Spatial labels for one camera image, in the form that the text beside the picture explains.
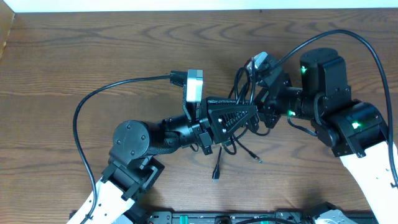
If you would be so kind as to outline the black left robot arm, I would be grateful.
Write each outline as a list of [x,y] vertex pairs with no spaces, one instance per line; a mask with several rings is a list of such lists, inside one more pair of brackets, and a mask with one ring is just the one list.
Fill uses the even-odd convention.
[[183,89],[184,113],[158,123],[121,123],[113,134],[108,166],[99,181],[89,175],[93,191],[69,223],[114,223],[163,171],[156,155],[193,146],[205,155],[212,154],[212,145],[230,141],[234,132],[257,113],[256,106],[248,101],[239,104],[230,98],[203,99],[201,70],[172,71],[161,78]]

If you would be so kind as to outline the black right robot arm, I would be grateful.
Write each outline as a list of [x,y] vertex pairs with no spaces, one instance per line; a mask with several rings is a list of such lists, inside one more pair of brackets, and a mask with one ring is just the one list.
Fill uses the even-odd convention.
[[357,181],[376,220],[397,223],[387,124],[374,105],[352,99],[346,63],[338,52],[319,48],[302,54],[300,88],[291,85],[289,74],[266,52],[246,68],[263,87],[254,100],[260,121],[272,129],[281,116],[309,120],[318,140]]

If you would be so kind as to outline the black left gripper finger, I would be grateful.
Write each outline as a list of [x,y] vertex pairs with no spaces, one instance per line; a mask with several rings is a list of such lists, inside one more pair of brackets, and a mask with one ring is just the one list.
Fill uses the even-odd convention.
[[237,103],[234,99],[221,97],[208,97],[206,103],[207,105],[250,105],[248,100]]
[[208,118],[215,144],[227,141],[257,113],[255,105],[208,105]]

